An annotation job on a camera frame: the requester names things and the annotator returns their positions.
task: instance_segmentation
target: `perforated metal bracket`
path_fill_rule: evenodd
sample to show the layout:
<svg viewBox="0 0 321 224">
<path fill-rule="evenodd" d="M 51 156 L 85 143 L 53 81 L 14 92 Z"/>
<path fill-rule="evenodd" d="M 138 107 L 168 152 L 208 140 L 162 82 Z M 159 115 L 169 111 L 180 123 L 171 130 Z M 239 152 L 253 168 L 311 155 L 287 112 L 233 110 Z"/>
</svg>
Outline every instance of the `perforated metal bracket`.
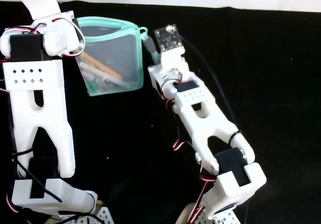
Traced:
<svg viewBox="0 0 321 224">
<path fill-rule="evenodd" d="M 229 209 L 216 214 L 213 220 L 208 220 L 203 213 L 200 214 L 199 218 L 195 222 L 196 224 L 241 224 L 234 211 Z"/>
<path fill-rule="evenodd" d="M 111 214 L 108 210 L 108 208 L 106 207 L 102 207 L 98 214 L 97 214 L 97 217 L 102 219 L 105 224 L 114 224 L 114 221 L 111 217 Z M 71 220 L 69 222 L 67 222 L 67 224 L 100 224 L 96 219 L 90 217 L 90 216 L 85 216 L 85 217 L 82 217 L 82 218 L 79 218 L 77 220 Z"/>
</svg>

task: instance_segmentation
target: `white 3d-printed bracket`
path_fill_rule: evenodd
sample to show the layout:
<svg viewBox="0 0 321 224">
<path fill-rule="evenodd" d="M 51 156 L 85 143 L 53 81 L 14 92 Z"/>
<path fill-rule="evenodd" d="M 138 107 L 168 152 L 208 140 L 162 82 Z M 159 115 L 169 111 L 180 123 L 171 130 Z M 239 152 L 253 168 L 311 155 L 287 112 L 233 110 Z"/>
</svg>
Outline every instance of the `white 3d-printed bracket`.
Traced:
<svg viewBox="0 0 321 224">
<path fill-rule="evenodd" d="M 72 177 L 75 156 L 72 130 L 67 121 L 62 60 L 6 62 L 3 67 L 6 89 L 10 92 L 17 152 L 31 149 L 37 129 L 42 127 L 57 149 L 61 177 Z M 34 90 L 43 91 L 43 107 L 36 104 Z M 32 156 L 30 152 L 18 156 L 18 160 L 28 168 Z M 18 171 L 25 176 L 20 167 Z"/>
</svg>

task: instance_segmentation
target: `hole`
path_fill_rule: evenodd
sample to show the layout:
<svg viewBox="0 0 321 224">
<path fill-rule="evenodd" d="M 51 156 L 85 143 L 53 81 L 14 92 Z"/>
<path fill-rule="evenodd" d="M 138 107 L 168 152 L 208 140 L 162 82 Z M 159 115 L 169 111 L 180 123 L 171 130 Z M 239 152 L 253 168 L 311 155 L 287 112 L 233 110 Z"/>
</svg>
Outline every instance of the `hole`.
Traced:
<svg viewBox="0 0 321 224">
<path fill-rule="evenodd" d="M 192 108 L 194 109 L 194 111 L 201 110 L 202 109 L 202 103 L 199 102 L 199 103 L 193 104 Z"/>
<path fill-rule="evenodd" d="M 207 146 L 213 155 L 230 149 L 230 147 L 223 140 L 220 140 L 216 136 L 209 136 L 207 138 Z"/>
<path fill-rule="evenodd" d="M 204 102 L 193 104 L 192 108 L 199 118 L 207 118 L 210 115 L 210 112 Z"/>
<path fill-rule="evenodd" d="M 44 95 L 42 90 L 34 90 L 35 103 L 39 107 L 44 106 Z"/>
</svg>

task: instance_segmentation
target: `black cable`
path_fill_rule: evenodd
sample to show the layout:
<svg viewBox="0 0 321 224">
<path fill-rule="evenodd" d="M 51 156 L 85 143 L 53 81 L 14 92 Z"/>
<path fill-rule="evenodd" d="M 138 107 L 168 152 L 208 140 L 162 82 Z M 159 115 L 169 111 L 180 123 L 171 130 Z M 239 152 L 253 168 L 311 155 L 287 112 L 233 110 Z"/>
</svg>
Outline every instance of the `black cable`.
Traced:
<svg viewBox="0 0 321 224">
<path fill-rule="evenodd" d="M 209 63 L 206 61 L 205 57 L 203 56 L 203 54 L 200 52 L 200 50 L 198 48 L 196 48 L 192 43 L 190 43 L 189 41 L 187 41 L 184 37 L 180 36 L 181 39 L 186 43 L 186 45 L 188 45 L 198 56 L 199 58 L 202 60 L 205 68 L 208 70 L 208 72 L 210 73 L 213 81 L 215 82 L 218 90 L 219 90 L 219 93 L 223 99 L 223 102 L 225 104 L 225 107 L 226 107 L 226 110 L 229 114 L 229 117 L 230 117 L 230 120 L 237 126 L 237 123 L 236 123 L 236 119 L 234 117 L 234 114 L 233 114 L 233 111 L 232 111 L 232 108 L 229 104 L 229 102 L 227 101 L 227 98 L 223 92 L 223 89 L 220 85 L 220 82 L 218 80 L 218 78 L 216 77 L 215 75 L 215 72 L 213 71 L 213 69 L 211 68 L 211 66 L 209 65 Z"/>
<path fill-rule="evenodd" d="M 254 195 L 250 198 L 250 200 L 249 200 L 249 202 L 247 204 L 246 211 L 245 211 L 245 217 L 244 217 L 244 224 L 247 223 L 247 217 L 249 215 L 249 209 L 250 209 L 250 205 L 251 205 L 251 202 L 253 200 L 253 197 L 254 197 Z"/>
<path fill-rule="evenodd" d="M 231 135 L 231 137 L 230 137 L 230 139 L 229 139 L 229 143 L 228 143 L 228 146 L 231 146 L 231 143 L 232 143 L 232 140 L 234 139 L 234 137 L 237 135 L 237 134 L 240 134 L 241 133 L 241 131 L 235 131 L 232 135 Z"/>
<path fill-rule="evenodd" d="M 37 183 L 44 189 L 45 193 L 47 193 L 48 195 L 52 196 L 54 199 L 56 199 L 57 201 L 59 201 L 60 203 L 62 203 L 62 200 L 61 200 L 58 196 L 56 196 L 54 193 L 52 193 L 51 191 L 47 190 L 47 189 L 45 188 L 45 186 L 44 186 L 29 170 L 27 170 L 27 169 L 20 163 L 20 161 L 19 161 L 18 159 L 15 159 L 15 161 L 16 161 L 17 164 L 23 169 L 23 171 L 25 171 L 26 173 L 28 173 L 28 174 L 31 176 L 31 178 L 32 178 L 35 182 L 37 182 Z"/>
<path fill-rule="evenodd" d="M 17 157 L 17 156 L 25 155 L 25 154 L 27 154 L 27 153 L 33 152 L 33 150 L 34 150 L 34 149 L 31 148 L 31 149 L 28 149 L 28 150 L 25 150 L 25 151 L 21 151 L 21 152 L 18 152 L 18 153 L 12 153 L 11 156 L 12 156 L 12 158 L 15 158 L 15 157 Z"/>
<path fill-rule="evenodd" d="M 65 220 L 63 220 L 61 222 L 58 222 L 56 224 L 64 224 L 64 223 L 67 223 L 67 222 L 69 222 L 71 220 L 76 220 L 76 219 L 84 217 L 84 216 L 90 216 L 90 217 L 96 219 L 99 223 L 105 224 L 105 222 L 102 219 L 100 219 L 99 217 L 97 217 L 97 216 L 95 216 L 94 214 L 91 214 L 91 213 L 81 213 L 81 212 L 75 212 L 75 211 L 69 211 L 68 213 L 69 214 L 75 214 L 75 215 L 70 217 L 70 218 L 67 218 L 67 219 L 65 219 Z"/>
</svg>

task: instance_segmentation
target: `white plastic part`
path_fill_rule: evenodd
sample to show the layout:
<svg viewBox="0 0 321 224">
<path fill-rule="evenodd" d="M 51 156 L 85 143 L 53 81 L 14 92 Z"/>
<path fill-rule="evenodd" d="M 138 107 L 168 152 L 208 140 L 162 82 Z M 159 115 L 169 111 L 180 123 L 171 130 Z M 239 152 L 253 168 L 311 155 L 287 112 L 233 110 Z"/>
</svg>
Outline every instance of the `white plastic part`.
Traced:
<svg viewBox="0 0 321 224">
<path fill-rule="evenodd" d="M 60 13 L 57 0 L 21 0 L 33 20 Z"/>
<path fill-rule="evenodd" d="M 96 216 L 98 218 L 102 219 L 105 222 L 105 224 L 114 224 L 111 214 L 110 214 L 108 208 L 106 208 L 106 207 L 102 207 Z M 100 222 L 98 222 L 96 219 L 94 219 L 90 216 L 85 216 L 85 217 L 79 218 L 77 220 L 69 221 L 66 224 L 75 224 L 75 223 L 78 223 L 78 224 L 82 224 L 82 223 L 83 224 L 100 224 Z"/>
<path fill-rule="evenodd" d="M 49 56 L 57 56 L 68 49 L 68 38 L 65 31 L 57 29 L 49 31 L 43 38 L 44 48 Z"/>
<path fill-rule="evenodd" d="M 61 177 L 72 177 L 75 156 L 72 130 L 67 121 L 62 60 L 6 62 L 3 66 L 6 88 L 10 92 L 17 151 L 30 149 L 38 127 L 42 127 L 57 149 Z M 43 107 L 35 103 L 34 90 L 43 91 Z M 32 156 L 31 152 L 18 156 L 18 160 L 28 168 Z M 18 171 L 25 176 L 20 167 Z"/>
<path fill-rule="evenodd" d="M 49 56 L 62 56 L 80 48 L 79 39 L 72 23 L 73 11 L 63 12 L 57 15 L 35 20 L 31 28 L 38 26 L 37 31 L 44 34 L 44 48 Z"/>
<path fill-rule="evenodd" d="M 62 202 L 45 193 L 44 198 L 30 199 L 32 180 L 16 180 L 12 195 L 14 205 L 30 208 L 33 211 L 49 215 L 60 210 L 95 212 L 97 194 L 72 187 L 62 179 L 47 179 L 46 189 L 59 197 Z"/>
<path fill-rule="evenodd" d="M 213 175 L 218 175 L 219 163 L 208 147 L 208 138 L 216 136 L 228 143 L 238 129 L 217 106 L 214 96 L 204 82 L 188 70 L 187 62 L 180 55 L 185 51 L 180 49 L 181 47 L 163 52 L 162 63 L 148 68 L 151 82 L 154 88 L 164 93 L 165 98 L 174 99 L 174 111 L 180 116 L 192 138 L 197 162 L 202 163 L 203 167 Z M 173 83 L 178 83 L 181 78 L 183 82 L 194 81 L 198 87 L 178 92 Z M 194 110 L 195 104 L 201 104 L 201 109 Z M 248 164 L 254 162 L 253 149 L 242 134 L 237 134 L 233 138 L 231 147 L 238 147 Z"/>
<path fill-rule="evenodd" d="M 213 188 L 204 194 L 200 205 L 205 207 L 203 214 L 208 219 L 219 219 L 216 212 L 232 204 L 237 206 L 244 203 L 266 183 L 258 163 L 246 165 L 244 170 L 250 183 L 243 186 L 238 185 L 232 171 L 217 176 Z"/>
</svg>

